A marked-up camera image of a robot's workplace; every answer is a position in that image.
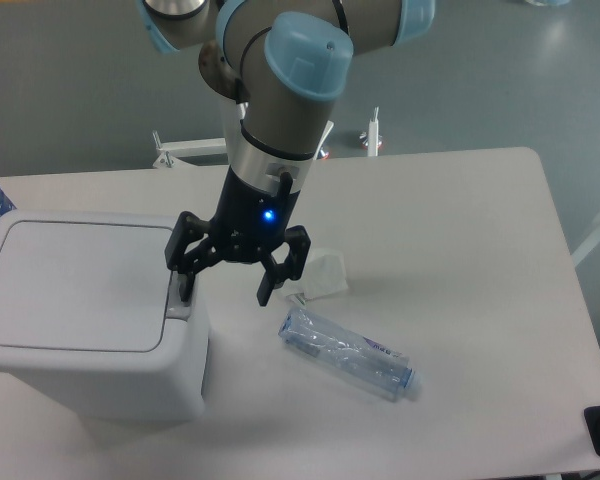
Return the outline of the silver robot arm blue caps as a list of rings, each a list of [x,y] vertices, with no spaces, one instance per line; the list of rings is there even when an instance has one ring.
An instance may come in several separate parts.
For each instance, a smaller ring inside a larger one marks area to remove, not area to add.
[[[289,221],[352,59],[425,34],[432,1],[141,1],[155,48],[200,49],[207,85],[246,108],[226,136],[229,168],[214,216],[179,215],[165,249],[188,302],[199,272],[264,267],[257,292],[303,273],[311,240]]]

